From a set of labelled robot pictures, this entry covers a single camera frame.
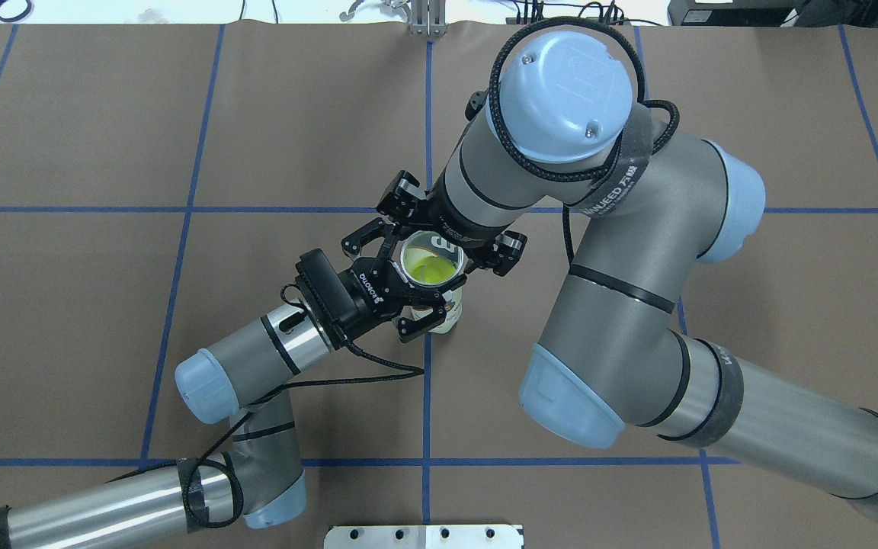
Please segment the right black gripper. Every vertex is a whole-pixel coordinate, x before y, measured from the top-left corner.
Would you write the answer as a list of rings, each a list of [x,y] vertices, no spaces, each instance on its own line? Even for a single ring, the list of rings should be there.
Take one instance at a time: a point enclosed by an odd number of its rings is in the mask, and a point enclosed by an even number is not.
[[[453,206],[444,182],[426,191],[415,176],[400,171],[386,186],[376,207],[400,226],[402,239],[414,230],[439,233],[466,254],[466,274],[489,270],[505,277],[519,263],[527,245],[526,234],[507,226],[481,225],[469,221]]]

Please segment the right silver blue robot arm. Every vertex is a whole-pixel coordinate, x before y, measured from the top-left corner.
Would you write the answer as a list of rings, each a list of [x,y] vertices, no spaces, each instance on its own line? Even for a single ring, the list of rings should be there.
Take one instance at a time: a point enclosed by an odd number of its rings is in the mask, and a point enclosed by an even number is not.
[[[433,230],[479,268],[511,268],[508,228],[536,202],[589,218],[519,399],[565,440],[609,448],[626,425],[707,448],[847,501],[878,522],[878,413],[784,380],[668,326],[697,263],[736,254],[765,209],[762,178],[645,100],[645,74],[610,25],[522,27],[431,191],[395,221]]]

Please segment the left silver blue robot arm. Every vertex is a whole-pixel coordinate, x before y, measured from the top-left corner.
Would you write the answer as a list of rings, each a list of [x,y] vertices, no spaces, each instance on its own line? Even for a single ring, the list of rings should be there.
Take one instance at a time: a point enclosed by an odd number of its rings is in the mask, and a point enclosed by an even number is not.
[[[372,219],[341,212],[0,212],[0,506],[18,511],[140,467],[195,458],[203,424],[175,366],[282,305],[299,256]],[[150,547],[320,547],[329,522],[421,521],[424,378],[289,390],[308,508],[283,527],[236,525]]]

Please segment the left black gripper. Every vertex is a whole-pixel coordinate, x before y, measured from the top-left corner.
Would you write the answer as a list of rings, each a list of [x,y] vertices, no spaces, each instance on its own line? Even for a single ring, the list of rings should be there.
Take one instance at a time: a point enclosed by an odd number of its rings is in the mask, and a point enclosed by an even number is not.
[[[401,279],[394,259],[401,233],[400,223],[376,218],[341,240],[342,252],[352,261],[350,268],[337,273],[349,299],[342,320],[346,335],[362,336],[403,313]],[[363,247],[378,239],[383,243],[376,255],[373,259],[364,259],[361,254]],[[401,316],[396,320],[400,341],[410,342],[425,333],[449,333],[463,313],[463,285],[463,282],[454,287],[446,284],[443,293],[437,288],[425,288],[419,292],[429,294],[433,303],[411,303],[411,316]]]

